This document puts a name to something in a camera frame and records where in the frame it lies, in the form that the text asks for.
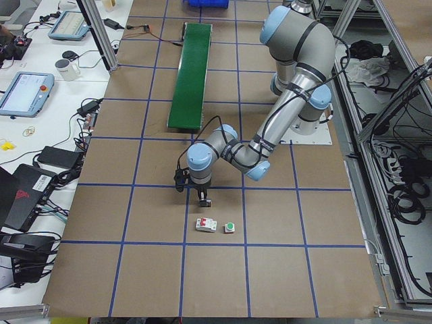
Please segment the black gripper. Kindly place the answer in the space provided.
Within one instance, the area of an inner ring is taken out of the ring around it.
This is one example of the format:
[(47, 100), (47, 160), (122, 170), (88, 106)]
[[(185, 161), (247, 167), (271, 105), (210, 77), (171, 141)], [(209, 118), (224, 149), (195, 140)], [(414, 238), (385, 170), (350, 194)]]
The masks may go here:
[(207, 189), (211, 186), (211, 180), (205, 180), (203, 184), (194, 182), (188, 172), (189, 168), (177, 168), (173, 177), (175, 181), (175, 189), (178, 192), (183, 192), (184, 188), (194, 188), (197, 191), (198, 205), (201, 205), (203, 200), (207, 199)]

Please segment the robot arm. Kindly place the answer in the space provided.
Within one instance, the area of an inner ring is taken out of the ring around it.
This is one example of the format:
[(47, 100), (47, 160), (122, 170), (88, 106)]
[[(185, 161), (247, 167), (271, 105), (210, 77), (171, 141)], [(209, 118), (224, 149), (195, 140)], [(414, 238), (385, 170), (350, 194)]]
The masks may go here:
[(175, 171), (175, 189), (195, 189), (202, 207), (211, 205), (207, 190), (213, 164), (223, 159), (248, 178), (261, 180), (269, 171), (269, 157), (283, 135), (310, 102), (314, 91), (329, 80), (335, 39), (322, 23), (292, 7), (279, 5), (265, 20), (260, 42), (268, 47), (277, 64), (271, 90), (278, 100), (268, 116), (247, 145), (239, 141), (231, 126), (220, 124), (206, 140), (185, 150), (187, 166)]

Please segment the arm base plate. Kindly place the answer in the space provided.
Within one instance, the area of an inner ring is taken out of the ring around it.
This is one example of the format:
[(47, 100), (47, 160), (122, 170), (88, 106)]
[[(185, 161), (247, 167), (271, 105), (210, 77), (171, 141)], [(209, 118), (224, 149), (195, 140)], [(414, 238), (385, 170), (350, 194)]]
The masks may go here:
[(322, 113), (319, 121), (304, 121), (297, 117), (282, 136), (282, 144), (332, 145), (328, 123), (321, 124), (326, 119)]

